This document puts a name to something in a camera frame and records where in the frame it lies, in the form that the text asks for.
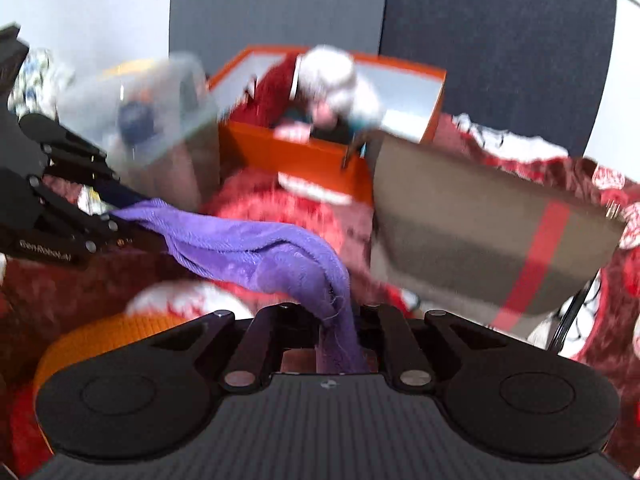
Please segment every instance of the metal bolt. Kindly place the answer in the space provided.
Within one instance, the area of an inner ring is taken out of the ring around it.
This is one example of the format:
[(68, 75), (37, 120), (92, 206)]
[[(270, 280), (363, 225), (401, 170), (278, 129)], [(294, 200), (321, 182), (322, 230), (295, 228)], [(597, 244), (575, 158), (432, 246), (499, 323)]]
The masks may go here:
[(431, 382), (431, 374), (424, 370), (407, 370), (402, 372), (400, 380), (407, 386), (425, 386)]
[(225, 383), (235, 388), (245, 388), (255, 383), (255, 375), (246, 370), (236, 370), (225, 375)]

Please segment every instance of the orange box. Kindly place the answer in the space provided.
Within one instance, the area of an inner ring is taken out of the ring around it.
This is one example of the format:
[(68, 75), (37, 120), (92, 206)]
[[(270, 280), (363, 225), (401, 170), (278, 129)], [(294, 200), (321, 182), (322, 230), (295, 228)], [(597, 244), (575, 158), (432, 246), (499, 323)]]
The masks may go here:
[[(209, 91), (220, 109), (231, 108), (252, 76), (260, 79), (286, 54), (306, 51), (303, 47), (248, 47), (209, 79)], [(382, 128), (414, 142), (430, 142), (438, 124), (446, 72), (389, 57), (352, 55), (356, 69), (373, 83), (386, 107)], [(223, 170), (253, 166), (283, 172), (371, 203), (371, 180), (364, 160), (354, 160), (346, 170), (340, 168), (343, 145), (318, 139), (296, 144), (274, 139), (268, 128), (233, 121), (221, 123), (219, 135)]]

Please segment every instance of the gray panel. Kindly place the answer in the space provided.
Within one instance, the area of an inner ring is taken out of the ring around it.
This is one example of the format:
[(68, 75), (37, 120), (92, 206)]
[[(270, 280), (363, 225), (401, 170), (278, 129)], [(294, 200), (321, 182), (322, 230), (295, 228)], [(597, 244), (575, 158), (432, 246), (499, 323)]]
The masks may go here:
[(90, 465), (56, 455), (33, 480), (624, 480), (602, 455), (510, 462), (476, 449), (429, 397), (380, 375), (276, 375), (264, 391), (223, 401), (212, 423), (164, 458)]
[(584, 153), (616, 0), (387, 0), (380, 54), (447, 70), (443, 110)]
[(216, 72), (249, 44), (332, 44), (377, 54), (385, 0), (171, 0), (169, 50)]

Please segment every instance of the stuffed toy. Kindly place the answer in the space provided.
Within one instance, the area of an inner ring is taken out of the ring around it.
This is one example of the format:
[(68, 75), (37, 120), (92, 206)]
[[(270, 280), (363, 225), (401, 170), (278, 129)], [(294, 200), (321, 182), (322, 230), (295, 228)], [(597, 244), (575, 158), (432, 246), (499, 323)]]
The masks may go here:
[(377, 125), (385, 112), (373, 85), (357, 73), (353, 57), (321, 45), (299, 56), (288, 54), (260, 81), (254, 78), (228, 119), (274, 128), (292, 107), (324, 129), (333, 128), (338, 118), (358, 127)]

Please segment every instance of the purple cloth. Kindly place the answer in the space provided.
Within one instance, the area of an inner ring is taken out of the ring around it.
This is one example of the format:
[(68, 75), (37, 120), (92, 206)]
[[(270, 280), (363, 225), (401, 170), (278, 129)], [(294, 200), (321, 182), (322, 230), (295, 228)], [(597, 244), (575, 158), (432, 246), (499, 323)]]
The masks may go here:
[(255, 292), (285, 292), (321, 321), (318, 371), (367, 371), (354, 326), (349, 274), (322, 238), (277, 222), (227, 220), (154, 199), (113, 212), (166, 240), (169, 253), (203, 278)]

